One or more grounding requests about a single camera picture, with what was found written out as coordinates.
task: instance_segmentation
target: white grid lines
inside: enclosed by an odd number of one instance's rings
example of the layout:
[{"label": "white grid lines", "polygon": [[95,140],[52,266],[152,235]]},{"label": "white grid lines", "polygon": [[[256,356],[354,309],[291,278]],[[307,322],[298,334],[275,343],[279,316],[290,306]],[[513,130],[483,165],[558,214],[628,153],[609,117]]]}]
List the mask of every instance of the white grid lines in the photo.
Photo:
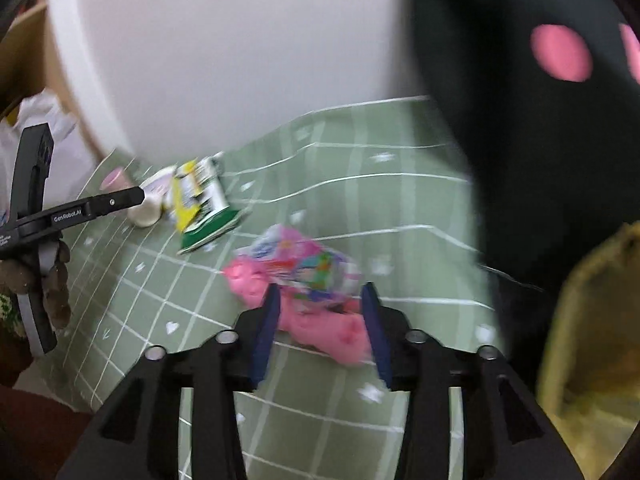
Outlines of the white grid lines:
[{"label": "white grid lines", "polygon": [[[164,249],[167,247],[167,245],[169,244],[169,241],[171,241],[171,238],[173,238],[175,234],[175,231],[171,233],[171,235],[167,238],[167,240],[164,242],[164,245],[162,246],[162,249],[160,252],[164,251]],[[133,262],[136,259],[136,256],[138,256],[138,253],[136,252],[136,254],[134,254],[133,258],[131,259],[131,261]],[[151,269],[149,269],[148,274],[145,276],[145,279],[142,282],[142,286],[140,287],[140,289],[142,290],[142,288],[144,288],[144,286],[146,285],[146,281],[149,279],[149,276],[151,276],[151,273],[154,271],[154,269],[156,268],[156,264],[158,263],[159,258],[156,258],[154,260],[154,262],[151,265]],[[122,324],[122,328],[120,329],[120,332],[118,332],[118,335],[116,336],[116,340],[113,343],[113,348],[111,348],[111,351],[109,352],[109,359],[111,359],[111,356],[113,356],[113,351],[116,349],[116,346],[118,345],[118,340],[120,339],[120,336],[122,335],[122,331],[124,330],[124,326],[127,324],[127,321],[129,320],[129,316],[131,315],[131,312],[133,311],[133,306],[136,304],[136,301],[138,300],[138,297],[140,296],[140,292],[138,292],[136,294],[136,297],[134,298],[133,302],[131,303],[131,307],[129,307],[129,311],[127,312],[127,317],[124,319],[124,322]],[[95,389],[98,389],[98,386],[100,386],[100,381],[102,380],[102,378],[104,377],[104,372],[107,369],[107,365],[104,365],[104,368],[102,369],[102,372],[100,374],[100,378],[98,378],[98,382],[95,385]]]},{"label": "white grid lines", "polygon": [[[145,237],[143,238],[142,243],[144,243],[144,241],[146,240],[146,238],[151,234],[151,231],[152,231],[152,230],[153,230],[153,229],[149,229],[149,232],[148,232],[148,233],[145,235]],[[126,237],[126,238],[124,238],[124,240],[120,243],[120,245],[119,245],[119,247],[118,247],[118,250],[114,253],[113,257],[111,258],[111,261],[107,264],[107,267],[106,267],[107,269],[109,268],[109,266],[110,266],[110,265],[113,263],[113,261],[115,260],[116,256],[117,256],[117,255],[118,255],[118,253],[120,252],[120,249],[122,248],[122,246],[123,246],[123,244],[124,244],[125,240],[129,237],[129,235],[131,234],[131,232],[132,232],[132,231],[129,231],[129,233],[127,234],[127,237]],[[125,274],[127,273],[127,271],[129,270],[129,267],[131,266],[131,264],[133,263],[133,261],[136,259],[136,255],[137,255],[137,254],[138,254],[137,252],[134,254],[133,258],[131,259],[131,261],[129,262],[129,264],[127,265],[127,267],[124,269],[124,271],[123,271],[123,273],[122,273],[122,277],[124,277],[124,275],[125,275]],[[89,261],[90,256],[91,256],[91,254],[89,254],[89,255],[87,256],[86,261]],[[97,262],[94,264],[94,269],[95,269],[96,267],[98,267],[98,263],[97,263]],[[85,308],[84,312],[82,313],[82,316],[81,316],[81,317],[80,317],[80,319],[78,320],[78,325],[76,325],[76,330],[78,330],[78,328],[80,327],[80,323],[81,323],[81,321],[82,321],[82,317],[84,317],[84,314],[86,314],[86,311],[87,311],[87,309],[89,308],[89,306],[90,306],[90,304],[91,304],[91,300],[94,298],[94,295],[95,295],[96,291],[98,290],[98,287],[100,286],[100,284],[102,283],[102,280],[104,279],[104,277],[105,277],[106,275],[107,275],[107,272],[106,272],[106,270],[105,270],[105,271],[102,273],[102,277],[100,278],[100,281],[99,281],[99,282],[98,282],[98,284],[95,286],[95,289],[94,289],[93,293],[91,294],[91,297],[89,298],[89,300],[88,300],[88,301],[87,301],[87,303],[86,303],[86,304],[87,304],[87,306],[86,306],[86,308]],[[107,313],[107,311],[108,311],[109,304],[111,303],[111,300],[113,299],[113,295],[115,294],[115,291],[118,289],[118,286],[119,286],[119,285],[120,285],[120,282],[118,282],[118,283],[117,283],[117,285],[113,288],[113,292],[111,293],[111,297],[109,298],[109,301],[107,302],[107,305],[105,305],[104,312],[102,313],[102,317],[100,318],[100,322],[98,323],[98,327],[99,327],[99,326],[100,326],[100,324],[102,323],[102,320],[104,319],[104,316],[105,316],[105,314],[106,314],[106,313]],[[84,292],[84,288],[80,291],[80,294],[79,294],[78,298],[80,298],[80,296],[83,294],[83,292]],[[95,336],[97,335],[97,333],[98,333],[98,331],[97,331],[97,329],[96,329],[96,332],[94,333],[94,336],[93,336],[93,337],[92,337],[92,339],[91,339],[91,342],[92,342],[92,343],[94,342],[94,340],[95,340]],[[71,343],[72,343],[72,341],[73,341],[73,336],[71,337],[71,340],[69,341],[69,346],[68,346],[68,348],[66,349],[65,359],[66,359],[66,356],[68,355],[69,349],[71,348]],[[89,355],[89,350],[87,350],[87,353],[85,354],[84,359],[82,359],[82,363],[80,364],[80,369],[82,369],[82,366],[84,365],[84,362],[86,361],[86,358],[87,358],[87,356],[88,356],[88,355]],[[74,379],[74,384],[76,383],[76,380],[77,380],[77,379],[78,379],[78,376],[76,376],[76,378]]]},{"label": "white grid lines", "polygon": [[131,335],[137,337],[138,339],[140,339],[140,341],[144,342],[145,337],[142,334],[139,334],[138,332],[133,330],[129,325],[125,325],[124,322],[119,317],[117,317],[113,312],[107,311],[107,316],[109,316],[110,319],[113,319],[117,324],[119,324],[124,330],[129,332]]},{"label": "white grid lines", "polygon": [[[270,460],[265,460],[263,458],[260,458],[259,456],[255,456],[252,455],[250,453],[245,453],[244,451],[242,452],[242,454],[245,456],[245,458],[248,458],[250,460],[255,460],[256,462],[262,462],[263,464],[266,465],[270,465],[272,467],[275,467],[277,469],[282,469],[283,471],[287,471],[289,473],[293,473],[295,475],[300,475],[304,478],[308,478],[309,474],[305,473],[304,471],[300,471],[299,469],[295,469],[292,467],[287,467],[285,465],[282,464],[276,464],[275,462],[271,462]],[[334,480],[333,478],[327,478],[327,477],[320,477],[320,476],[316,476],[315,477],[317,480]]]},{"label": "white grid lines", "polygon": [[[396,234],[396,233],[401,233],[401,232],[405,232],[405,231],[420,230],[420,229],[425,229],[427,231],[430,231],[432,234],[436,235],[438,238],[442,238],[443,240],[446,240],[447,242],[450,242],[451,244],[454,244],[455,246],[460,247],[461,249],[465,249],[467,251],[478,252],[477,249],[468,246],[464,242],[461,242],[460,240],[457,240],[456,238],[454,238],[453,236],[447,234],[446,232],[442,231],[441,229],[437,228],[436,226],[429,225],[429,224],[402,225],[402,226],[398,226],[398,227],[388,227],[388,228],[385,228],[385,229],[374,229],[374,230],[370,230],[370,231],[360,231],[360,232],[357,232],[357,233],[345,233],[345,234],[340,234],[340,235],[321,236],[321,237],[313,238],[313,240],[315,240],[316,242],[322,242],[322,241],[326,241],[326,240],[340,240],[342,238],[353,238],[353,237],[356,237],[356,236]],[[257,238],[259,236],[259,235],[255,235],[255,234],[251,234],[251,233],[243,233],[243,232],[238,232],[238,233],[236,233],[236,235],[237,236],[241,236],[241,237],[245,237],[245,238]]]},{"label": "white grid lines", "polygon": [[285,158],[281,158],[280,160],[276,160],[276,162],[272,162],[271,164],[261,166],[260,168],[249,168],[248,170],[242,170],[242,171],[225,171],[225,173],[223,173],[222,176],[238,176],[238,175],[244,175],[247,173],[255,173],[256,171],[266,170],[267,168],[272,168],[273,166],[277,166],[278,164],[282,164],[283,162],[287,162],[288,160],[291,160],[302,150],[306,150],[307,148],[314,145],[315,143],[312,142],[310,144],[307,144],[306,146],[301,146],[292,155],[286,156]]},{"label": "white grid lines", "polygon": [[[137,249],[139,246],[136,244],[133,244],[131,242],[125,242],[125,245],[132,247],[134,249]],[[180,266],[185,266],[185,267],[190,267],[191,269],[201,269],[201,270],[208,270],[209,272],[215,272],[217,274],[219,274],[221,271],[217,270],[215,267],[209,267],[206,265],[201,265],[201,264],[194,264],[192,262],[189,261],[189,257],[186,256],[182,259],[180,258],[174,258],[173,256],[169,256],[168,254],[164,254],[164,253],[159,253],[158,251],[154,251],[153,249],[147,249],[146,247],[140,247],[140,252],[143,254],[148,254],[149,256],[158,256],[160,255],[160,258],[180,265]]]},{"label": "white grid lines", "polygon": [[[93,254],[93,250],[95,249],[95,246],[98,244],[98,242],[95,243],[95,245],[93,246],[92,250],[89,252],[89,256],[91,254]],[[115,254],[113,255],[113,257],[115,258],[116,255],[118,254],[118,252],[120,252],[120,249],[122,248],[122,245],[120,245],[118,247],[118,249],[116,250]],[[84,264],[82,265],[82,268],[84,269],[84,265],[86,265],[86,263],[90,260],[89,256],[87,256],[87,259],[84,261]],[[95,290],[98,289],[98,287],[100,286],[100,282],[97,283],[97,285],[95,286]],[[84,287],[80,289],[79,294],[78,294],[78,298],[80,297],[80,295],[82,294],[82,292],[84,291],[84,289],[86,288],[86,283],[84,284]],[[69,346],[66,347],[66,351],[65,351],[65,356],[62,359],[62,365],[65,365],[66,359],[69,357],[69,350],[71,349],[71,343],[74,341],[74,337],[76,336],[76,331],[78,330],[78,327],[80,326],[80,323],[82,323],[82,318],[84,317],[84,314],[86,314],[86,311],[89,309],[89,306],[91,304],[91,299],[93,298],[93,294],[91,296],[91,298],[89,298],[89,300],[86,302],[86,307],[84,308],[84,310],[82,311],[82,314],[80,315],[80,318],[78,319],[78,324],[76,325],[76,328],[74,329],[74,332],[71,335],[71,338],[69,339]]]},{"label": "white grid lines", "polygon": [[191,477],[187,475],[187,469],[189,468],[190,464],[191,464],[191,449],[189,450],[189,454],[187,455],[187,458],[184,460],[184,465],[182,466],[182,471],[180,473],[180,480],[184,480],[185,478],[191,479]]},{"label": "white grid lines", "polygon": [[351,176],[341,176],[338,178],[330,178],[328,180],[323,180],[322,182],[318,182],[313,184],[312,186],[305,187],[304,189],[300,189],[293,193],[289,193],[284,196],[279,196],[277,198],[265,199],[265,200],[256,200],[256,199],[247,199],[247,198],[236,198],[236,202],[241,203],[257,203],[257,204],[273,204],[275,202],[280,202],[281,200],[286,200],[287,198],[292,198],[297,195],[301,195],[306,193],[307,191],[311,191],[317,187],[326,186],[326,184],[333,184],[335,182],[344,182],[345,180],[359,180],[361,178],[373,178],[376,176],[416,176],[416,177],[425,177],[425,178],[437,178],[440,180],[449,180],[451,182],[461,182],[464,184],[468,184],[469,181],[466,178],[460,178],[458,176],[449,176],[449,175],[439,175],[435,173],[366,173],[360,175],[351,175]]},{"label": "white grid lines", "polygon": [[[396,398],[394,399],[393,405],[391,406],[391,424],[400,424],[404,418],[406,418],[406,410],[405,410],[405,402],[404,400],[407,397],[407,394],[396,392],[394,394]],[[385,437],[385,444],[382,448],[382,455],[380,456],[380,460],[378,462],[378,469],[376,470],[376,477],[374,480],[384,480],[387,477],[387,473],[389,470],[389,466],[391,465],[391,459],[393,458],[394,452],[394,440],[397,437],[393,435],[390,431],[387,432]]]},{"label": "white grid lines", "polygon": [[[229,237],[229,240],[226,242],[225,248],[222,251],[222,254],[220,254],[220,257],[218,259],[218,262],[216,264],[216,266],[220,266],[222,264],[222,261],[224,261],[224,257],[226,256],[226,253],[229,249],[229,247],[231,246],[231,241],[233,240],[233,235],[231,235]],[[184,347],[187,345],[187,341],[189,339],[189,335],[191,334],[191,330],[193,329],[193,325],[196,321],[196,319],[198,318],[198,316],[200,315],[200,309],[202,308],[202,305],[204,304],[204,300],[207,298],[207,294],[209,293],[209,290],[211,289],[211,286],[213,285],[213,280],[215,279],[215,277],[217,276],[217,274],[212,273],[209,276],[209,279],[207,280],[206,285],[204,286],[204,288],[202,289],[202,292],[200,293],[200,297],[198,298],[198,302],[196,303],[196,307],[194,309],[193,312],[190,312],[191,314],[191,319],[189,320],[189,324],[187,325],[187,330],[184,331],[184,336],[182,337],[182,341],[180,342],[180,346],[178,346],[178,351],[183,350]],[[175,304],[171,304],[174,308],[179,308],[179,306],[176,306]],[[213,323],[217,324],[217,325],[222,325],[221,323],[212,320]]]},{"label": "white grid lines", "polygon": [[121,283],[124,283],[125,285],[130,286],[131,288],[135,289],[136,293],[139,292],[140,294],[145,294],[146,296],[149,296],[150,298],[153,298],[154,300],[158,300],[160,302],[164,301],[165,304],[169,305],[170,307],[172,307],[172,308],[174,308],[176,310],[180,310],[180,311],[185,312],[187,314],[191,314],[192,316],[195,316],[198,319],[201,319],[201,320],[207,321],[209,323],[215,324],[215,325],[219,326],[220,328],[224,328],[224,329],[231,328],[227,324],[220,323],[219,321],[216,321],[215,319],[211,319],[210,317],[203,316],[202,314],[196,313],[193,310],[189,310],[188,308],[183,307],[181,305],[178,305],[177,303],[174,303],[173,301],[165,300],[161,296],[158,296],[157,294],[152,293],[150,290],[147,290],[146,288],[142,288],[139,285],[137,285],[134,282],[132,282],[131,280],[128,280],[127,278],[124,277],[124,274],[117,274],[116,272],[112,271],[111,269],[107,269],[105,267],[101,267],[101,268],[104,269],[104,271],[107,274],[110,274],[111,276],[114,276],[117,279],[119,279]]},{"label": "white grid lines", "polygon": [[340,402],[340,397],[344,391],[344,383],[346,382],[346,379],[347,370],[343,368],[335,376],[334,388],[331,391],[329,402],[327,403],[326,418],[322,422],[320,435],[318,436],[316,449],[314,450],[314,456],[311,461],[311,468],[309,468],[309,478],[316,478],[318,473],[318,468],[320,467],[322,456],[324,455],[324,448],[326,447],[326,442],[329,439],[331,419],[334,418],[335,410],[338,409],[338,403]]},{"label": "white grid lines", "polygon": [[[249,444],[249,454],[251,456],[255,456],[255,450],[260,443],[260,437],[262,436],[262,430],[264,429],[264,425],[267,421],[267,416],[269,415],[269,407],[274,405],[274,402],[271,400],[276,393],[276,388],[278,387],[278,382],[280,381],[280,376],[282,375],[282,370],[284,369],[285,364],[287,363],[287,349],[284,349],[278,354],[278,359],[276,360],[275,366],[273,367],[273,372],[271,373],[271,383],[269,384],[269,388],[267,389],[267,393],[265,394],[264,399],[260,399],[264,405],[260,409],[260,415],[258,416],[258,423],[256,424],[254,436],[252,436],[251,442]],[[251,459],[247,461],[246,471],[249,473],[249,469],[251,468]]]},{"label": "white grid lines", "polygon": [[493,310],[492,306],[481,303],[476,300],[456,300],[455,298],[388,298],[386,296],[381,296],[380,300],[386,301],[388,303],[423,303],[423,304],[439,304],[439,305],[447,305],[447,304],[458,304],[458,305],[466,305],[466,306],[481,306],[482,308],[486,308],[487,310]]},{"label": "white grid lines", "polygon": [[146,335],[146,338],[145,338],[144,342],[142,343],[142,348],[140,349],[140,355],[142,355],[142,353],[145,351],[146,346],[149,345],[149,340],[151,339],[151,335],[154,332],[154,328],[156,327],[156,324],[158,323],[158,319],[160,317],[160,314],[162,314],[162,310],[164,309],[164,306],[167,304],[167,301],[169,301],[169,297],[171,296],[171,293],[174,291],[175,284],[178,283],[178,280],[180,279],[180,276],[182,275],[182,271],[184,270],[184,267],[185,267],[185,265],[187,263],[187,259],[185,259],[185,261],[180,265],[180,269],[178,269],[178,272],[175,273],[174,280],[171,282],[171,285],[169,285],[169,289],[167,290],[166,294],[164,295],[164,298],[162,298],[162,303],[160,304],[160,308],[156,312],[156,316],[154,317],[154,320],[151,323],[151,328],[149,329],[149,333]]},{"label": "white grid lines", "polygon": [[[115,215],[111,218],[111,221],[109,222],[109,225],[111,225],[114,220],[115,220]],[[118,226],[118,229],[122,226],[122,224],[124,224],[124,219],[122,220],[122,222]],[[89,251],[89,256],[91,256],[91,254],[94,254],[95,248],[98,246],[98,244],[100,243],[100,241],[102,240],[102,237],[106,234],[106,232],[107,232],[107,229],[102,231],[102,235],[97,240],[94,240],[92,242],[92,247],[91,247],[91,251]],[[85,260],[84,264],[82,264],[82,267],[80,267],[80,270],[78,271],[78,275],[76,276],[76,278],[71,283],[71,286],[69,287],[69,290],[71,290],[72,288],[74,288],[76,286],[76,283],[78,282],[78,278],[82,274],[82,271],[84,270],[84,267],[86,266],[86,264],[87,264],[87,260]]]},{"label": "white grid lines", "polygon": [[[453,196],[453,204],[451,206],[451,218],[449,222],[449,232],[456,232],[456,224],[460,222],[461,219],[464,219],[462,215],[456,214],[458,212],[458,208],[461,202],[462,190],[457,187],[455,190],[455,195]],[[456,292],[458,297],[462,297],[466,294],[466,290],[463,291],[463,282],[459,276],[456,276]],[[465,316],[462,311],[460,311],[458,315],[458,327],[456,329],[456,347],[463,350],[471,350],[472,349],[472,341],[474,336],[474,318],[472,316]],[[451,413],[451,427],[453,431],[464,432],[463,421],[462,421],[462,408],[461,402],[462,398],[460,396],[459,388],[450,389],[449,402],[450,402],[450,410]],[[449,455],[449,477],[451,477],[453,472],[453,467],[460,457],[460,453],[462,452],[462,439],[454,438],[452,439],[452,443],[450,444],[450,455]]]},{"label": "white grid lines", "polygon": [[240,182],[240,177],[239,176],[235,176],[235,177],[233,177],[233,179],[231,179],[231,184],[229,184],[226,187],[226,190],[225,190],[225,193],[226,193],[227,197],[231,193],[231,191],[233,190],[233,188],[236,186],[236,184],[238,182]]},{"label": "white grid lines", "polygon": [[102,402],[102,400],[100,399],[100,397],[98,397],[98,395],[95,393],[95,388],[91,386],[91,384],[89,384],[89,381],[86,380],[86,378],[84,377],[84,375],[82,375],[80,373],[80,370],[77,369],[73,363],[69,362],[69,364],[71,365],[71,367],[76,370],[78,372],[78,376],[82,379],[82,382],[84,384],[86,384],[86,387],[89,388],[89,391],[92,394],[92,398],[95,397],[96,399],[98,399],[100,402]]},{"label": "white grid lines", "polygon": [[105,353],[105,352],[104,352],[104,351],[103,351],[103,350],[102,350],[102,349],[101,349],[97,344],[95,344],[94,339],[93,339],[91,336],[89,336],[89,335],[85,334],[82,330],[78,330],[78,332],[80,333],[80,335],[81,335],[82,337],[84,337],[85,339],[87,339],[87,340],[89,341],[89,347],[90,347],[90,348],[91,348],[91,347],[93,347],[93,348],[95,349],[95,351],[97,351],[97,352],[98,352],[98,354],[100,354],[102,357],[104,357],[104,358],[107,360],[107,362],[108,362],[109,364],[111,364],[111,366],[113,366],[113,368],[115,368],[115,370],[116,370],[120,375],[122,375],[122,376],[124,376],[124,375],[125,375],[125,373],[124,373],[122,370],[120,370],[120,368],[118,368],[118,366],[116,365],[116,363],[114,363],[113,361],[111,361],[111,360],[109,359],[109,356],[108,356],[108,355],[107,355],[107,354],[106,354],[106,353]]},{"label": "white grid lines", "polygon": [[398,146],[395,144],[344,144],[342,142],[318,142],[318,148],[375,148],[377,150],[426,150],[446,146],[444,143],[426,144],[424,146]]},{"label": "white grid lines", "polygon": [[[318,146],[318,142],[320,142],[320,139],[322,139],[322,134],[324,133],[325,125],[326,123],[324,121],[319,121],[318,123],[315,124],[314,132],[311,137],[313,141],[314,149],[308,150],[305,153],[305,167],[309,168],[309,171],[305,173],[305,181],[307,186],[310,185],[310,180],[313,175],[311,168],[314,168],[316,166],[316,158],[318,157],[318,150],[316,149],[316,147]],[[305,203],[306,203],[306,209],[307,209],[307,215],[306,215],[307,223],[310,227],[311,233],[317,235],[319,232],[318,220],[316,219],[316,215],[318,215],[318,212],[319,212],[318,201],[317,200],[311,201],[311,197],[308,194],[306,194]]]}]

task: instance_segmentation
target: green floor mat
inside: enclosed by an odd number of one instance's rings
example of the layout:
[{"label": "green floor mat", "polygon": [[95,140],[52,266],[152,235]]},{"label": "green floor mat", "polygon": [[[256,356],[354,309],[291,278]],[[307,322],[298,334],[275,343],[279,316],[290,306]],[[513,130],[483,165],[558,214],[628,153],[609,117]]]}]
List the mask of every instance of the green floor mat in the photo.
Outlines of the green floor mat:
[{"label": "green floor mat", "polygon": [[[229,202],[249,213],[193,253],[177,256],[180,242],[168,222],[140,230],[123,214],[65,232],[73,315],[42,362],[50,386],[97,409],[146,346],[192,348],[233,325],[241,302],[220,270],[235,249],[277,223],[353,257],[383,303],[445,345],[496,344],[486,276],[476,265],[472,187],[448,143],[425,100],[323,110],[225,154]],[[159,169],[114,152],[84,194],[97,193],[117,166],[138,182]],[[254,394],[236,395],[249,478],[392,479],[406,401],[385,390],[372,363],[345,368],[278,335],[267,380]],[[191,478],[190,402],[187,390],[181,479]],[[459,478],[455,394],[452,428],[452,475]]]}]

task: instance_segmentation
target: pink polka dot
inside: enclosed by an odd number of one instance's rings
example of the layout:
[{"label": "pink polka dot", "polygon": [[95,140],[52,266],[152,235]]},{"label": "pink polka dot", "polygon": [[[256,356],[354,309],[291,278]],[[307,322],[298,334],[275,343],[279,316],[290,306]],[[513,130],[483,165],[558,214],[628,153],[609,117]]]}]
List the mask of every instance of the pink polka dot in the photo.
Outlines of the pink polka dot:
[{"label": "pink polka dot", "polygon": [[551,77],[581,83],[591,75],[591,54],[580,34],[564,25],[539,25],[531,33],[531,50]]},{"label": "pink polka dot", "polygon": [[638,38],[636,38],[633,29],[623,23],[620,23],[620,34],[622,35],[622,43],[625,45],[629,72],[640,83],[640,43],[638,43]]}]

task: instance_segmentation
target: yellow package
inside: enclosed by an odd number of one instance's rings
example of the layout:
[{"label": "yellow package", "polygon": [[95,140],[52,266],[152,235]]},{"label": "yellow package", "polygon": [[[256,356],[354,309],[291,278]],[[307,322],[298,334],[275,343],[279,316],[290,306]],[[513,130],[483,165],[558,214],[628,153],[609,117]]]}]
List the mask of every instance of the yellow package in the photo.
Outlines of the yellow package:
[{"label": "yellow package", "polygon": [[640,222],[585,256],[562,286],[538,402],[586,480],[600,478],[640,419]]},{"label": "yellow package", "polygon": [[200,211],[198,197],[202,188],[195,174],[196,161],[190,160],[179,166],[172,178],[174,197],[175,225],[179,232],[184,232]]}]

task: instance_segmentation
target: white heart pattern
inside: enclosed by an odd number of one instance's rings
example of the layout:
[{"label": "white heart pattern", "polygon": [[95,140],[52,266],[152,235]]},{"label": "white heart pattern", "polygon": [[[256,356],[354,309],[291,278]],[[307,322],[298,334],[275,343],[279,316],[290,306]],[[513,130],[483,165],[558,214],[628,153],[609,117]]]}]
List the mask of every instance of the white heart pattern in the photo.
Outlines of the white heart pattern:
[{"label": "white heart pattern", "polygon": [[378,256],[370,261],[371,272],[377,276],[388,276],[391,271],[394,270],[394,266],[391,265],[391,256],[384,254]]},{"label": "white heart pattern", "polygon": [[371,156],[371,160],[374,162],[389,162],[390,160],[394,160],[396,158],[392,153],[377,153],[376,155]]},{"label": "white heart pattern", "polygon": [[476,339],[478,342],[488,345],[491,344],[495,338],[495,328],[491,325],[482,324],[476,326]]},{"label": "white heart pattern", "polygon": [[371,383],[365,383],[365,385],[358,390],[358,394],[362,400],[365,400],[369,404],[372,402],[380,404],[382,402],[384,392],[376,388]]},{"label": "white heart pattern", "polygon": [[306,211],[304,209],[301,209],[300,211],[294,211],[293,213],[291,213],[291,215],[289,215],[289,220],[291,220],[291,223],[293,225],[297,225],[303,221],[305,213]]},{"label": "white heart pattern", "polygon": [[180,323],[176,323],[175,321],[169,321],[165,325],[167,335],[174,333],[176,330],[180,328]]},{"label": "white heart pattern", "polygon": [[296,132],[296,139],[303,140],[306,139],[309,135],[311,135],[311,131],[309,128],[302,128]]}]

